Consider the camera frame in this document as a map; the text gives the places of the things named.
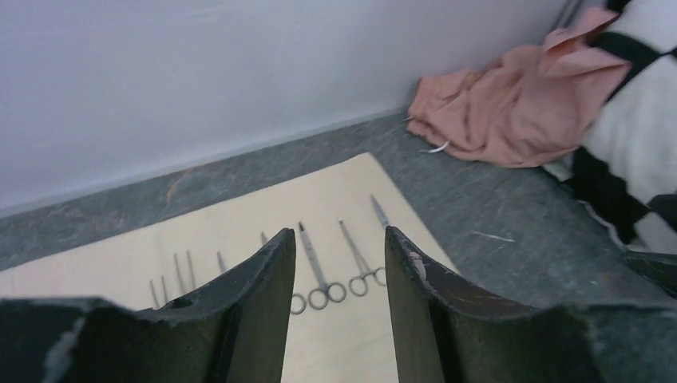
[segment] scissor blade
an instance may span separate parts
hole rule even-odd
[[[374,208],[374,211],[376,212],[376,216],[378,217],[378,221],[381,222],[381,226],[385,229],[390,225],[390,221],[388,220],[388,216],[386,213],[383,211],[383,208],[381,207],[381,204],[378,203],[376,200],[376,197],[373,195],[370,195],[371,198],[371,206]]]
[[[324,278],[322,268],[319,266],[317,255],[315,254],[315,249],[313,248],[313,244],[311,243],[310,237],[308,237],[306,228],[303,227],[303,223],[300,222],[299,222],[299,233],[301,237],[301,243],[303,244],[303,248],[306,249],[306,256],[308,257],[308,262],[311,264],[313,274],[315,274],[315,279],[317,279],[320,287],[325,287],[327,285],[327,280]]]
[[[358,264],[360,274],[365,274],[369,272],[370,270],[369,265],[366,263],[366,260],[364,259],[364,257],[362,257],[362,254],[359,252],[357,245],[355,245],[355,241],[353,240],[352,235],[350,235],[350,232],[348,231],[348,228],[346,227],[345,223],[343,223],[342,219],[338,220],[338,225],[341,227],[341,231],[343,232],[343,238],[346,239],[348,247],[350,248],[350,252],[353,253],[353,258],[355,258],[355,262]]]

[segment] striped fabric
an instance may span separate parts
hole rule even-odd
[[[591,45],[632,68],[581,147],[544,168],[620,246],[677,255],[677,0],[608,7],[622,14]]]

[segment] metal rod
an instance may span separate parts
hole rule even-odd
[[[179,259],[176,257],[176,253],[174,253],[174,267],[176,268],[176,276],[179,279],[179,288],[181,291],[181,295],[186,294],[186,285],[184,285],[184,277],[181,276],[181,269],[179,268]]]
[[[169,302],[169,296],[167,295],[167,285],[164,284],[164,275],[160,276],[160,280],[162,281],[162,292],[164,293],[164,304],[166,305]]]
[[[150,292],[152,294],[152,302],[155,304],[155,308],[160,308],[160,303],[157,301],[157,295],[155,294],[155,286],[152,285],[152,279],[150,280]]]
[[[196,284],[195,284],[195,271],[192,270],[192,259],[190,256],[190,251],[186,251],[186,256],[188,257],[188,271],[190,271],[191,275],[191,287],[193,290],[196,289]]]
[[[216,260],[219,262],[219,270],[221,270],[221,274],[228,271],[228,268],[226,267],[226,262],[224,262],[224,257],[221,256],[220,251],[216,252]]]
[[[578,14],[580,6],[583,4],[583,0],[567,0],[567,2],[562,6],[557,19],[552,24],[550,32],[558,28],[568,28],[573,19]]]

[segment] pink fabric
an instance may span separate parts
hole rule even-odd
[[[591,8],[542,47],[510,50],[484,71],[423,77],[407,130],[462,160],[535,167],[575,150],[630,64],[585,38],[616,14]]]

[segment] white wall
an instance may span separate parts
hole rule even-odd
[[[0,0],[0,215],[405,106],[564,0]]]

